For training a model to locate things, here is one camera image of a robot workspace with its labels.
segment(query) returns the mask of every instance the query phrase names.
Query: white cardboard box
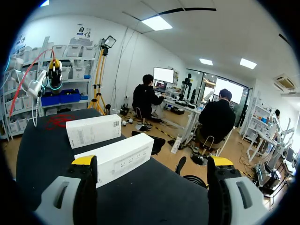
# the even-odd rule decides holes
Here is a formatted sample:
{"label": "white cardboard box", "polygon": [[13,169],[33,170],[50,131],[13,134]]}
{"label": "white cardboard box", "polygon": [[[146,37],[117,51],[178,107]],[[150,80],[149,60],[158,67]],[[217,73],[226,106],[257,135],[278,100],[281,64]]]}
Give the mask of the white cardboard box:
{"label": "white cardboard box", "polygon": [[75,159],[89,155],[97,157],[96,188],[98,188],[147,162],[151,157],[153,143],[153,138],[141,133],[102,148],[75,155]]}
{"label": "white cardboard box", "polygon": [[121,136],[121,117],[99,116],[66,123],[72,149],[107,141]]}

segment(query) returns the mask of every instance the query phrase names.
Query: tripod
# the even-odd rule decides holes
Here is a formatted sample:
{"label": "tripod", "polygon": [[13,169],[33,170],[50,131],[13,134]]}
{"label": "tripod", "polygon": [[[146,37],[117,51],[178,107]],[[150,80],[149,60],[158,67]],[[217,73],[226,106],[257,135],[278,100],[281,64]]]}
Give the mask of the tripod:
{"label": "tripod", "polygon": [[[105,60],[106,60],[106,57],[107,57],[107,54],[108,54],[108,48],[104,45],[101,45],[101,48],[102,48],[102,50],[101,50],[99,61],[98,61],[95,84],[93,84],[93,86],[94,86],[94,98],[91,100],[88,109],[93,107],[94,109],[100,111],[105,116],[105,115],[108,114],[108,111],[111,108],[110,104],[107,104],[107,105],[105,104],[104,99],[103,99],[102,94],[101,94],[102,76],[103,76],[103,71],[104,71],[104,67],[105,67]],[[100,79],[99,79],[99,82],[98,82],[99,68],[101,68],[101,69],[100,69]],[[100,99],[102,100],[104,109],[101,107],[101,105],[99,103]]]}

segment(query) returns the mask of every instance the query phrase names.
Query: red cable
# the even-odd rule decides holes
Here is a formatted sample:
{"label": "red cable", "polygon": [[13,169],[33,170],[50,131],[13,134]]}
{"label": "red cable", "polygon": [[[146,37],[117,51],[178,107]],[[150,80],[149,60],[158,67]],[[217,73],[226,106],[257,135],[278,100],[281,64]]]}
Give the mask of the red cable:
{"label": "red cable", "polygon": [[18,88],[17,88],[17,91],[16,91],[15,96],[14,96],[13,103],[11,104],[9,117],[11,117],[11,114],[13,113],[13,110],[14,110],[14,108],[15,108],[15,100],[17,99],[17,96],[18,96],[18,94],[19,94],[19,90],[20,90],[20,88],[21,88],[21,86],[22,86],[22,84],[23,84],[23,82],[24,82],[24,80],[25,80],[25,77],[27,76],[28,72],[30,71],[30,69],[32,68],[33,64],[36,62],[36,60],[38,60],[39,57],[41,57],[41,55],[43,55],[46,51],[49,51],[49,50],[52,51],[52,54],[53,54],[53,60],[55,61],[54,50],[53,50],[52,48],[46,49],[45,51],[43,51],[42,53],[40,53],[40,55],[37,56],[37,57],[34,59],[34,61],[30,64],[30,66],[29,66],[28,69],[26,70],[25,75],[23,76],[23,79],[21,80],[21,82],[20,82],[20,84],[19,84],[19,86],[18,86]]}

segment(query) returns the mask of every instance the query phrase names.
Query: ceiling light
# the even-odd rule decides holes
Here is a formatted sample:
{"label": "ceiling light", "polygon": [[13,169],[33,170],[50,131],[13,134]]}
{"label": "ceiling light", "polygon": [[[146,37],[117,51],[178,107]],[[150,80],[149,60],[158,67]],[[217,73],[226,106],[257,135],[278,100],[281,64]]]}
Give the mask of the ceiling light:
{"label": "ceiling light", "polygon": [[146,24],[148,27],[151,27],[153,30],[166,30],[173,28],[160,16],[155,16],[150,19],[143,20],[142,23]]}
{"label": "ceiling light", "polygon": [[40,7],[48,6],[49,3],[50,3],[50,0],[46,0],[46,1],[44,1],[44,3],[42,3],[42,4],[40,5]]}
{"label": "ceiling light", "polygon": [[256,67],[256,63],[254,63],[254,62],[251,62],[251,61],[249,61],[249,60],[246,60],[246,59],[241,59],[240,60],[240,65],[241,66],[245,66],[245,67],[248,67],[248,68],[250,68],[250,69],[254,69],[255,67]]}
{"label": "ceiling light", "polygon": [[205,59],[199,59],[201,63],[211,65],[212,66],[212,61],[211,60],[205,60]]}

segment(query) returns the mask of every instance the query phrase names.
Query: computer monitor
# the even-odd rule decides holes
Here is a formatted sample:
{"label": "computer monitor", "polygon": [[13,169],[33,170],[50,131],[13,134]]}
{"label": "computer monitor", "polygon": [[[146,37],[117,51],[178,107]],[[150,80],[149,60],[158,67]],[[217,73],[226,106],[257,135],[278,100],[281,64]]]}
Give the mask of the computer monitor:
{"label": "computer monitor", "polygon": [[154,88],[165,90],[166,87],[167,87],[167,83],[165,83],[165,82],[161,82],[161,81],[154,82]]}
{"label": "computer monitor", "polygon": [[174,70],[154,67],[154,79],[168,83],[173,83]]}

